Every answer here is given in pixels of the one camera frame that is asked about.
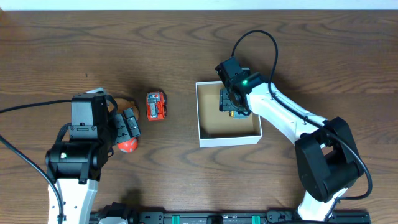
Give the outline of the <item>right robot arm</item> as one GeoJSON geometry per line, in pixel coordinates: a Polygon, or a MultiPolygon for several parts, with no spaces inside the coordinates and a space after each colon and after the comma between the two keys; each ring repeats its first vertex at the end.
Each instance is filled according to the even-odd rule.
{"type": "Polygon", "coordinates": [[[348,123],[327,120],[302,108],[260,73],[217,69],[229,99],[277,128],[295,146],[299,179],[305,189],[297,209],[301,222],[327,222],[345,192],[369,170],[360,158],[348,123]]]}

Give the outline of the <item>yellow grey toy car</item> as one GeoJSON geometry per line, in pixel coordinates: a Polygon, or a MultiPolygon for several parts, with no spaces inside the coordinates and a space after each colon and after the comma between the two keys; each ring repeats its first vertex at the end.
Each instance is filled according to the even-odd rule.
{"type": "Polygon", "coordinates": [[[229,116],[233,119],[246,119],[248,115],[240,113],[238,111],[229,111],[229,116]]]}

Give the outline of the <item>red toy fire truck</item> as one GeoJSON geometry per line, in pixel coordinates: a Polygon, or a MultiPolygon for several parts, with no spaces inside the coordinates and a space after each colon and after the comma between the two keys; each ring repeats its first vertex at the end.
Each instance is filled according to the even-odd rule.
{"type": "Polygon", "coordinates": [[[160,121],[167,116],[166,94],[162,91],[149,92],[146,95],[146,115],[149,121],[160,121]]]}

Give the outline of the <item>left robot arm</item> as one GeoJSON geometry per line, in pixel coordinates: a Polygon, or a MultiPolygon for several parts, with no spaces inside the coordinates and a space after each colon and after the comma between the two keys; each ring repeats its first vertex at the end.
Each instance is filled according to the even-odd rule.
{"type": "Polygon", "coordinates": [[[72,121],[64,127],[68,141],[58,136],[47,152],[50,177],[49,223],[88,223],[101,170],[113,146],[129,141],[138,130],[139,111],[124,101],[112,114],[106,104],[72,104],[72,121]]]}

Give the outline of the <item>white cardboard box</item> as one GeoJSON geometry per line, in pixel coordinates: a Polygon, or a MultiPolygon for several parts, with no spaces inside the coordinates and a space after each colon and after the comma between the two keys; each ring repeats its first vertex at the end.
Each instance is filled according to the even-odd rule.
{"type": "Polygon", "coordinates": [[[257,144],[262,138],[261,119],[251,114],[234,119],[219,110],[221,81],[197,82],[197,120],[200,147],[240,146],[257,144]]]}

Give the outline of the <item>orange toy ball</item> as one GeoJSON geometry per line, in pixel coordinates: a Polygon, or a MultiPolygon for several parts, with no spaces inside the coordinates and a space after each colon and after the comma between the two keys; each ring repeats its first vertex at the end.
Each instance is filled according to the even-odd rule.
{"type": "Polygon", "coordinates": [[[124,141],[118,144],[119,150],[125,153],[134,152],[137,149],[137,146],[138,146],[138,141],[136,137],[133,137],[128,141],[124,141]]]}

